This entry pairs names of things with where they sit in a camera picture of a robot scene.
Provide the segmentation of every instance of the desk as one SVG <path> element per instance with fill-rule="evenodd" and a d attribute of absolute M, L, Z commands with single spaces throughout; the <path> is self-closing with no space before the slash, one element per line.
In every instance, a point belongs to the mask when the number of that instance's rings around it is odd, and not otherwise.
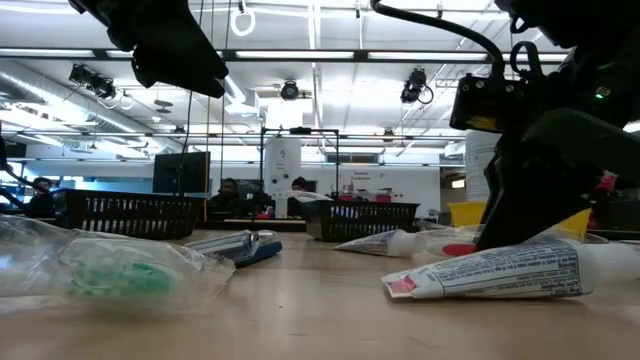
<path fill-rule="evenodd" d="M 211 235 L 196 231 L 193 239 Z M 42 312 L 0 317 L 0 359 L 637 359 L 640 283 L 558 301 L 391 301 L 402 259 L 281 234 L 283 253 L 238 270 L 207 316 Z"/>

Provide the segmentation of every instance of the man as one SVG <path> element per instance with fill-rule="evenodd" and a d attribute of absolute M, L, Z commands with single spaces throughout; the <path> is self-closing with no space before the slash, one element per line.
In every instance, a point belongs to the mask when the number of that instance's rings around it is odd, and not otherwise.
<path fill-rule="evenodd" d="M 54 217 L 53 210 L 53 196 L 48 192 L 53 185 L 53 182 L 44 177 L 38 177 L 33 180 L 33 183 L 38 185 L 39 187 L 47 190 L 47 192 L 42 192 L 39 189 L 35 189 L 36 196 L 31 198 L 29 201 L 29 209 L 27 211 L 27 215 L 29 217 L 37 217 L 37 218 L 51 218 Z"/>
<path fill-rule="evenodd" d="M 291 183 L 291 190 L 307 191 L 306 186 L 307 180 L 300 176 Z M 294 197 L 287 199 L 287 215 L 290 217 L 302 217 L 302 205 L 298 199 Z"/>
<path fill-rule="evenodd" d="M 216 206 L 218 212 L 234 212 L 238 205 L 238 184 L 231 178 L 222 181 L 222 188 L 218 190 L 218 195 L 211 198 L 211 202 Z"/>

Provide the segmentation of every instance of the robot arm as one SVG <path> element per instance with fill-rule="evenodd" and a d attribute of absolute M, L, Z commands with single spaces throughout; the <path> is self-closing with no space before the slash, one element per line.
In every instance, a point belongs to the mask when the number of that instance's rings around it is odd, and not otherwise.
<path fill-rule="evenodd" d="M 160 81 L 215 98 L 224 95 L 218 79 L 229 70 L 191 15 L 188 0 L 69 3 L 104 24 L 118 49 L 133 51 L 131 65 L 143 86 Z"/>
<path fill-rule="evenodd" d="M 444 20 L 381 7 L 383 15 L 449 30 Z M 631 9 L 596 1 L 565 0 L 562 9 L 550 0 L 497 0 L 512 17 L 511 31 L 531 27 L 555 44 L 573 48 L 554 73 L 545 76 L 532 43 L 516 44 L 511 67 L 521 79 L 496 74 L 504 66 L 493 62 L 488 78 L 467 75 L 458 84 L 450 126 L 502 134 L 495 156 L 485 170 L 490 197 L 476 237 L 477 248 L 521 243 L 586 209 L 584 194 L 595 188 L 603 170 L 640 183 L 640 168 L 623 154 L 640 153 L 640 139 L 624 131 L 640 118 L 636 64 L 640 54 L 640 22 Z M 576 8 L 584 11 L 577 17 Z M 462 34 L 485 47 L 479 34 Z M 515 59 L 524 48 L 530 69 L 518 69 Z"/>

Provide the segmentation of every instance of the toothpaste tube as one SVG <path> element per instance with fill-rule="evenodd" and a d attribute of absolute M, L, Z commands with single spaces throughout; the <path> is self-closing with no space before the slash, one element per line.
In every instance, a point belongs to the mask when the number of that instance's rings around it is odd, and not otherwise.
<path fill-rule="evenodd" d="M 584 245 L 543 237 L 387 275 L 393 298 L 568 297 L 606 282 L 640 277 L 639 253 L 629 245 Z"/>

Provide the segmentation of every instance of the black wire basket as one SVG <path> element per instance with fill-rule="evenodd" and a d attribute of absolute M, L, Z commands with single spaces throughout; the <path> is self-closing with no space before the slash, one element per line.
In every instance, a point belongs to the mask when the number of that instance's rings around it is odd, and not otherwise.
<path fill-rule="evenodd" d="M 191 235 L 202 198 L 61 189 L 52 192 L 56 225 L 141 239 Z"/>
<path fill-rule="evenodd" d="M 386 231 L 411 231 L 420 204 L 318 200 L 302 204 L 307 233 L 326 242 L 346 242 Z"/>

